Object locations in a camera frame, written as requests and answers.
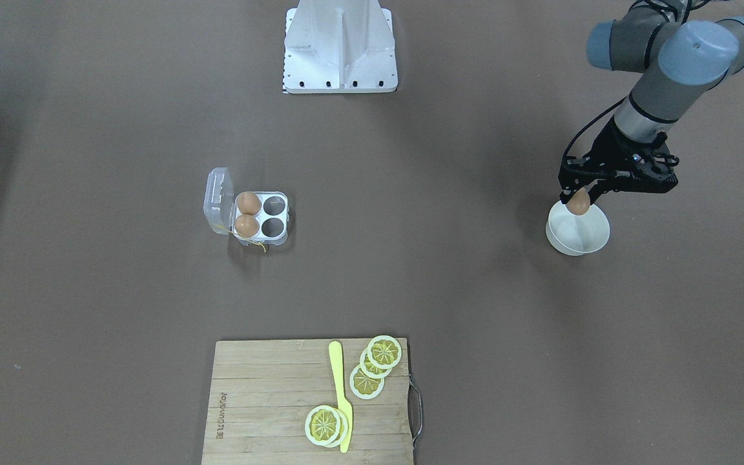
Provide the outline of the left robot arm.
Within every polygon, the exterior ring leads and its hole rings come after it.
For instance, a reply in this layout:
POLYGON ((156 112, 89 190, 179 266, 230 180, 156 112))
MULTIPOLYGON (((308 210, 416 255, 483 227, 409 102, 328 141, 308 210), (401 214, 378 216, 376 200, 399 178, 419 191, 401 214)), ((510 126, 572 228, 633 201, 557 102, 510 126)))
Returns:
POLYGON ((705 92, 744 70, 744 17, 691 20, 692 1, 637 1, 618 20, 596 24, 586 45, 601 70, 638 82, 605 111, 609 119, 584 156, 562 155, 560 201, 610 192, 664 194, 678 185, 667 147, 673 124, 705 92))

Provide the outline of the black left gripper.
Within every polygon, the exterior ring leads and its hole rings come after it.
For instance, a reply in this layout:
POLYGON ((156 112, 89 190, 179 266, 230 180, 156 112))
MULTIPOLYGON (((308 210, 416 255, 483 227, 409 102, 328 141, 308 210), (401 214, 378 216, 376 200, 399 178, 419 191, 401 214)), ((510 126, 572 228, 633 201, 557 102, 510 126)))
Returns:
POLYGON ((623 174, 618 170, 623 156, 637 150, 637 145, 624 136, 614 120, 610 119, 584 156, 571 155, 573 145, 589 128, 590 124, 587 124, 579 130, 562 153, 558 182, 561 188, 560 201, 563 204, 570 203, 582 188, 587 187, 590 188, 588 198, 591 204, 595 204, 604 194, 624 192, 615 191, 615 178, 623 174))

